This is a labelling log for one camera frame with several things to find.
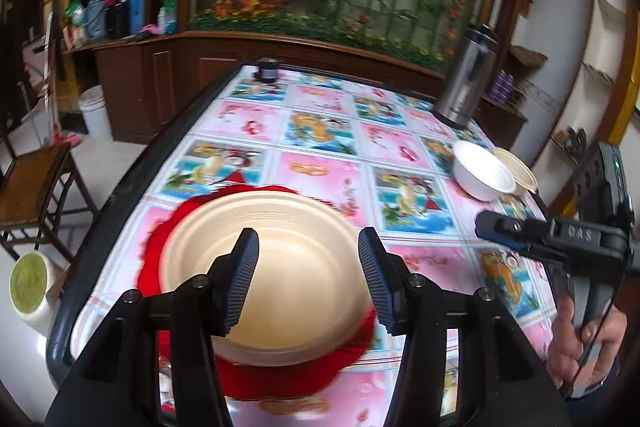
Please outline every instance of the bucket with green lid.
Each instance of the bucket with green lid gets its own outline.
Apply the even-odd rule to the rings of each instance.
[[[57,298],[47,295],[60,268],[40,252],[24,254],[11,270],[9,298],[20,318],[41,335],[49,334]]]

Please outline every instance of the black table edge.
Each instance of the black table edge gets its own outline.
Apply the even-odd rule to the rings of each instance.
[[[53,321],[47,339],[45,358],[49,374],[56,386],[60,387],[60,385],[62,385],[73,364],[73,358],[70,352],[70,341],[78,315],[91,296],[98,277],[100,277],[100,273],[102,272],[102,268],[129,219],[130,214],[144,196],[149,185],[154,181],[164,162],[172,155],[182,138],[189,132],[211,102],[213,102],[228,83],[240,73],[242,67],[256,65],[256,62],[242,62],[234,69],[221,74],[209,86],[199,92],[194,99],[191,100],[189,105],[164,126],[164,129],[162,129],[142,154],[140,154],[113,190],[107,202],[100,209],[97,217],[95,217],[94,222],[92,222],[91,227],[82,240],[78,254],[76,254],[76,258],[72,264],[72,269],[65,281],[58,313]],[[391,92],[433,102],[433,98],[428,96],[416,96],[416,94],[409,92],[409,90],[398,89],[392,86],[381,86],[379,83],[368,82],[366,79],[349,76],[348,74],[289,66],[286,64],[281,64],[280,69],[322,74],[324,76],[330,76],[331,78],[379,87]]]

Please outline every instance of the red placemat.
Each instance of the red placemat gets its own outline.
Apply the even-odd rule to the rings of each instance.
[[[278,190],[298,194],[291,188],[279,185],[263,187],[247,185],[237,172],[226,178],[225,181],[233,184],[219,188],[212,194],[186,200],[176,208],[167,221],[152,232],[146,243],[144,264],[136,285],[143,295],[150,296],[161,292],[159,265],[164,244],[178,223],[202,204],[248,190]],[[222,391],[225,396],[238,400],[255,400],[267,397],[295,398],[316,393],[331,383],[341,369],[354,363],[366,352],[373,338],[375,316],[375,311],[372,309],[350,341],[331,353],[308,362],[278,367],[257,367],[239,365],[216,356],[216,368]],[[158,351],[160,356],[170,358],[169,331],[159,332]]]

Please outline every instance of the human hand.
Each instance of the human hand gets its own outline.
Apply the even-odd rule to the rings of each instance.
[[[584,343],[591,342],[602,318],[592,320],[579,337],[574,330],[575,305],[571,297],[564,296],[558,303],[558,316],[553,321],[551,331],[553,340],[549,345],[546,370],[556,387],[562,382],[572,381],[578,372],[578,359],[582,356]],[[602,349],[595,362],[587,363],[578,375],[575,387],[591,387],[604,380],[609,374],[614,359],[625,336],[626,315],[615,306],[611,307],[609,316],[600,330],[598,340]]]

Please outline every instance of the table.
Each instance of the table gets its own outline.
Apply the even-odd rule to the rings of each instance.
[[[279,81],[264,85],[255,70],[246,64],[205,90],[132,166],[92,226],[47,346],[58,382],[121,293],[136,285],[154,227],[235,171],[250,184],[286,185],[328,201],[356,227],[376,227],[388,251],[444,289],[471,294],[496,285],[545,357],[555,305],[542,264],[474,233],[486,208],[543,214],[529,194],[487,204],[453,180],[456,140],[492,149],[475,123],[452,130],[430,113],[430,102],[344,76],[283,66]],[[449,330],[443,413],[455,408],[457,340]],[[287,415],[318,425],[382,425],[403,345],[376,323],[370,350],[330,386],[286,403],[230,400],[234,424],[280,425]]]

